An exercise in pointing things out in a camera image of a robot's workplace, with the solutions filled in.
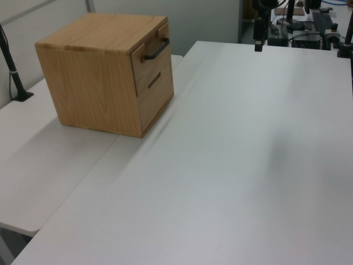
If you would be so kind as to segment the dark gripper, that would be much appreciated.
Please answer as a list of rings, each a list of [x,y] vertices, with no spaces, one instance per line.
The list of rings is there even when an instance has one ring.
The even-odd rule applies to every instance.
[[[254,31],[253,31],[253,39],[255,40],[255,48],[254,48],[255,52],[262,52],[263,37],[264,37],[264,19],[258,18],[254,21]]]

